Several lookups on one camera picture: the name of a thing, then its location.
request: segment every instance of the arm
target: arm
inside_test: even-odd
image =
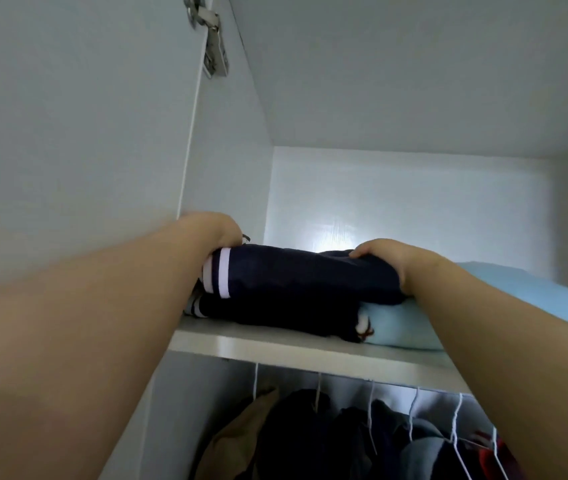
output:
[[[361,244],[400,274],[527,477],[568,478],[568,322],[426,250]]]
[[[230,217],[192,214],[0,290],[0,479],[97,478],[202,263],[237,244]]]

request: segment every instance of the light blue towel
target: light blue towel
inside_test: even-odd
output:
[[[568,322],[567,287],[515,267],[483,262],[458,265],[483,282]],[[375,330],[365,340],[367,344],[443,350],[431,323],[413,298],[395,306],[362,303],[360,318],[365,317]]]

